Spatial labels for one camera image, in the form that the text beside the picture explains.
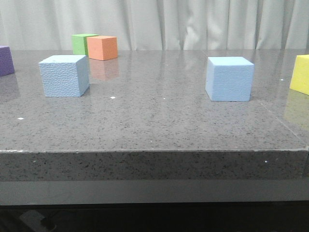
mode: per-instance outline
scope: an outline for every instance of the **green cube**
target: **green cube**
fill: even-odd
[[[74,55],[88,56],[87,37],[98,36],[96,34],[77,34],[72,35],[72,46]]]

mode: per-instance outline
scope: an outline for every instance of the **yellow cube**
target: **yellow cube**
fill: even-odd
[[[309,55],[296,57],[290,89],[309,95]]]

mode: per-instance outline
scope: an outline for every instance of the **orange cube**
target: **orange cube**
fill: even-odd
[[[118,57],[117,37],[87,37],[88,56],[91,59],[107,60]]]

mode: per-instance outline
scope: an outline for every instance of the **cube face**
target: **cube face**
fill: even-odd
[[[98,36],[97,34],[72,35],[72,47],[74,55],[88,56],[87,37]]]
[[[117,37],[115,36],[88,37],[87,44],[91,59],[107,60],[118,57]]]
[[[10,47],[0,45],[0,76],[5,76],[14,72]]]
[[[247,102],[254,65],[243,57],[209,57],[205,90],[212,101]]]
[[[80,97],[89,87],[85,55],[51,56],[39,67],[47,97]]]
[[[309,55],[296,57],[290,89],[309,95]]]

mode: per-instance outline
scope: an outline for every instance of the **dark floor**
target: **dark floor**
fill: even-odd
[[[33,209],[55,232],[309,232],[309,202],[6,207],[0,232],[36,231],[19,219]]]

